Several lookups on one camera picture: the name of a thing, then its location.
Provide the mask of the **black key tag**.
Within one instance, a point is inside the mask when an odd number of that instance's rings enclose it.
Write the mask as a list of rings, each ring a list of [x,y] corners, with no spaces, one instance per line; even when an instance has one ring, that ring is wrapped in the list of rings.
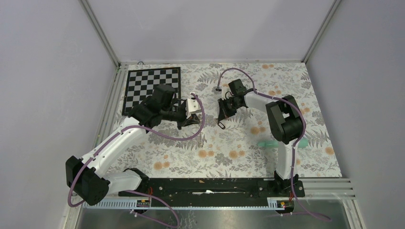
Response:
[[[224,125],[222,122],[218,122],[218,126],[219,126],[221,129],[226,129],[225,125]]]

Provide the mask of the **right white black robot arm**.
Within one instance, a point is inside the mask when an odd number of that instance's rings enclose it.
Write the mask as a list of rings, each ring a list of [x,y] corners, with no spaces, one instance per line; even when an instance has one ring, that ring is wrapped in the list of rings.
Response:
[[[306,129],[305,121],[295,98],[291,95],[275,98],[246,88],[241,80],[229,83],[228,88],[220,90],[222,97],[218,100],[218,125],[224,129],[222,120],[230,118],[241,107],[254,108],[266,113],[271,134],[278,141],[277,166],[271,188],[276,194],[285,197],[298,182],[294,168],[296,149]]]

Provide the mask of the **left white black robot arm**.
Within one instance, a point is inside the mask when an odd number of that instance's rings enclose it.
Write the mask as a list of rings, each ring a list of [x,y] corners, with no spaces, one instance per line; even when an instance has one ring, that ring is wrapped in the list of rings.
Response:
[[[70,188],[68,206],[74,208],[84,202],[93,206],[105,196],[121,191],[132,191],[136,196],[146,194],[147,181],[135,169],[118,173],[108,173],[108,169],[132,143],[141,140],[148,133],[173,141],[187,141],[197,137],[205,124],[204,118],[199,120],[197,117],[198,113],[205,113],[202,101],[191,93],[191,98],[183,100],[174,110],[177,102],[172,86],[158,85],[152,95],[131,109],[128,117],[102,143],[81,158],[68,158],[65,163],[66,183]],[[171,137],[153,130],[163,120],[176,122],[178,128],[195,124],[199,124],[200,128],[186,138]]]

